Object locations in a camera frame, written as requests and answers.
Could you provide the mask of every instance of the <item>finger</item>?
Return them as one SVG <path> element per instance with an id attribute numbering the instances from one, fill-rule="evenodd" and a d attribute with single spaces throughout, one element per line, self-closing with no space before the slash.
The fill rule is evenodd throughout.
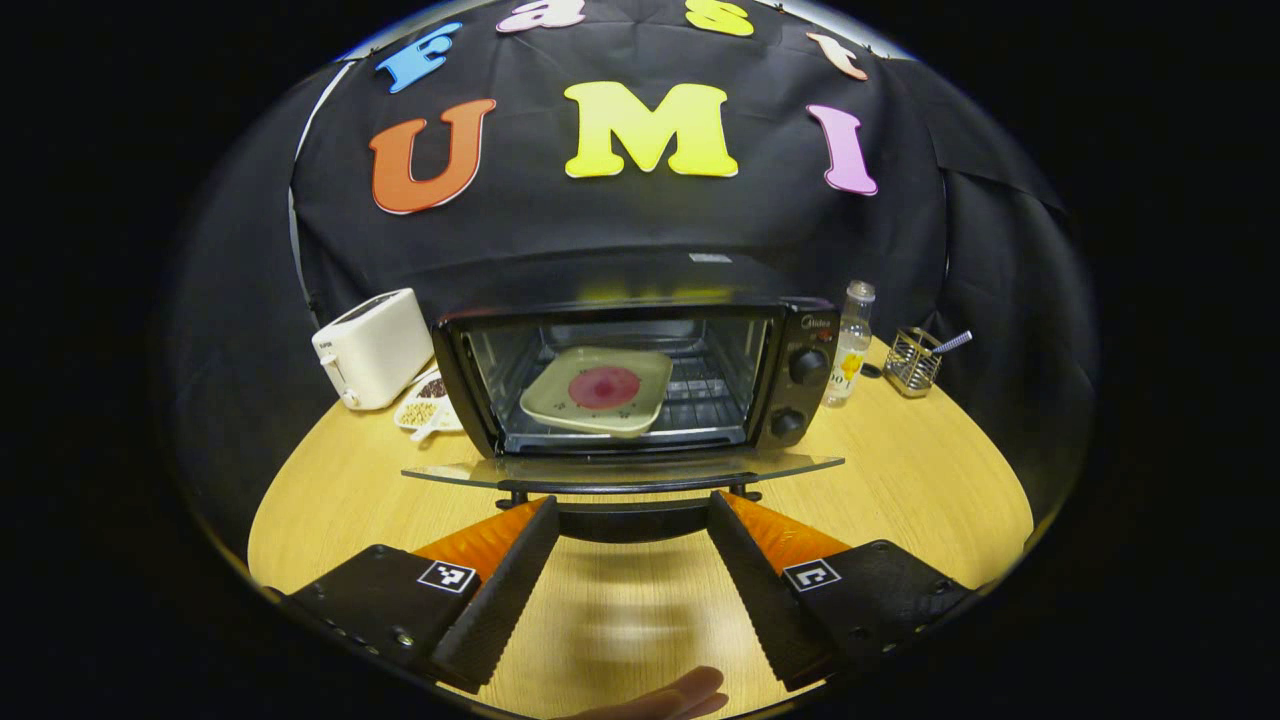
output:
<path id="1" fill-rule="evenodd" d="M 666 691 L 676 691 L 680 694 L 685 696 L 685 700 L 689 703 L 685 707 L 681 707 L 681 711 L 685 711 L 692 707 L 694 705 L 710 697 L 712 693 L 718 691 L 722 684 L 724 684 L 723 673 L 721 673 L 714 667 L 700 665 L 698 667 L 694 667 L 689 673 L 685 673 L 684 675 L 673 680 L 671 684 L 658 688 L 653 693 L 648 694 L 660 693 Z"/>
<path id="2" fill-rule="evenodd" d="M 667 720 L 686 706 L 685 697 L 676 691 L 658 691 L 622 705 L 593 707 L 561 720 Z"/>
<path id="3" fill-rule="evenodd" d="M 689 710 L 676 715 L 671 720 L 690 720 L 692 717 L 701 717 L 703 715 L 710 715 L 717 710 L 728 705 L 728 696 L 724 693 L 716 693 L 712 697 L 699 702 L 698 705 L 690 707 Z"/>

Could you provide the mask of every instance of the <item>wooden table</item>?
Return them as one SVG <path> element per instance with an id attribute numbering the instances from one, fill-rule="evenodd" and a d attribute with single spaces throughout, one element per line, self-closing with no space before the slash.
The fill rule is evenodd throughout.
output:
<path id="1" fill-rule="evenodd" d="M 881 365 L 886 352 L 876 341 L 869 361 Z M 253 520 L 255 579 L 292 593 L 372 543 L 413 551 L 498 512 L 494 501 L 507 493 L 401 474 L 480 454 L 465 433 L 435 434 L 416 447 L 392 421 L 394 407 L 352 413 L 335 404 L 303 438 Z M 764 506 L 851 546 L 890 539 L 966 587 L 1009 570 L 1032 532 L 1014 471 L 940 388 L 906 400 L 884 379 L 860 378 L 849 405 L 820 409 L 794 450 L 846 461 L 749 486 L 764 493 Z M 561 538 L 493 680 L 477 696 L 460 694 L 553 717 L 628 700 L 696 665 L 726 676 L 730 703 L 713 717 L 799 694 L 773 679 L 705 533 L 644 544 Z"/>

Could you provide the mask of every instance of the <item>bottle cap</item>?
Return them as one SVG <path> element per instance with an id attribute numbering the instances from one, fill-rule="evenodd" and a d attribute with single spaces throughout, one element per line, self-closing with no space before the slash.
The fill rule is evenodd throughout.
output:
<path id="1" fill-rule="evenodd" d="M 861 302 L 872 302 L 876 300 L 876 286 L 872 283 L 865 283 L 863 281 L 854 281 L 849 283 L 849 290 L 845 291 L 849 297 L 859 300 Z"/>

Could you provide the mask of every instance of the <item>seeds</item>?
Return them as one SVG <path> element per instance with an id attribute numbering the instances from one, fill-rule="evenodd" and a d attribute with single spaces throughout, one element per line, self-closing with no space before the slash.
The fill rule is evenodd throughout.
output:
<path id="1" fill-rule="evenodd" d="M 404 407 L 401 414 L 401 423 L 404 425 L 422 425 L 435 415 L 435 405 L 428 402 L 413 402 Z"/>
<path id="2" fill-rule="evenodd" d="M 425 386 L 417 393 L 419 397 L 444 397 L 444 380 L 436 378 Z"/>

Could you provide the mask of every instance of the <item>oven knob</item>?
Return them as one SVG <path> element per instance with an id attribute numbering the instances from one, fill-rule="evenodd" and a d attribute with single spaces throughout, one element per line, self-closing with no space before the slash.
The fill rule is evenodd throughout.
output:
<path id="1" fill-rule="evenodd" d="M 795 410 L 778 410 L 773 414 L 769 429 L 780 439 L 794 442 L 804 434 L 804 415 Z"/>
<path id="2" fill-rule="evenodd" d="M 800 386 L 826 384 L 831 377 L 827 356 L 817 350 L 796 350 L 791 354 L 791 380 Z"/>

